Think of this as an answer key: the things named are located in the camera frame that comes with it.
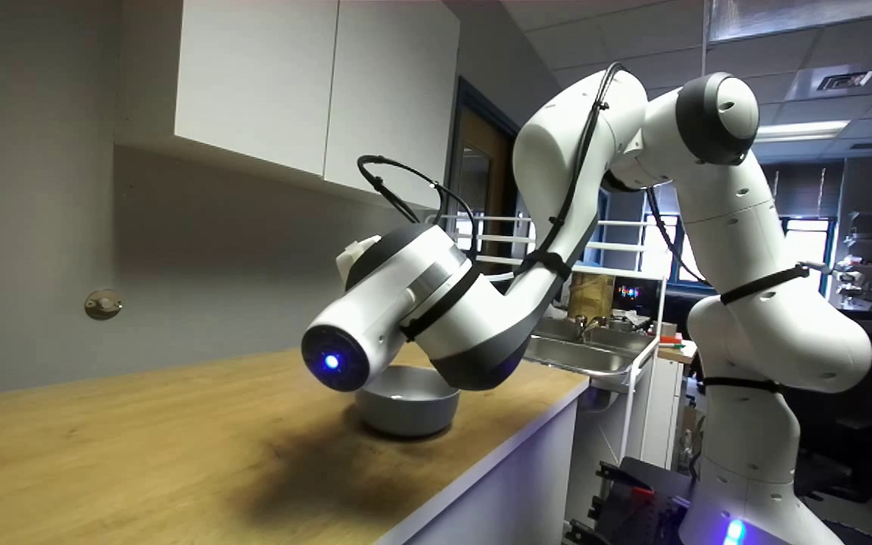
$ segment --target wooden countertop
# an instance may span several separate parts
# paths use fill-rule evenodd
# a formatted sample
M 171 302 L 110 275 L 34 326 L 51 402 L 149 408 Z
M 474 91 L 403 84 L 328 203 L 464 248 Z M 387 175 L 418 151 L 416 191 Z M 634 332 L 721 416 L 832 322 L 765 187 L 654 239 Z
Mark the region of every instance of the wooden countertop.
M 296 350 L 0 394 L 0 541 L 372 541 L 444 513 L 586 384 L 525 363 L 424 441 L 367 432 Z

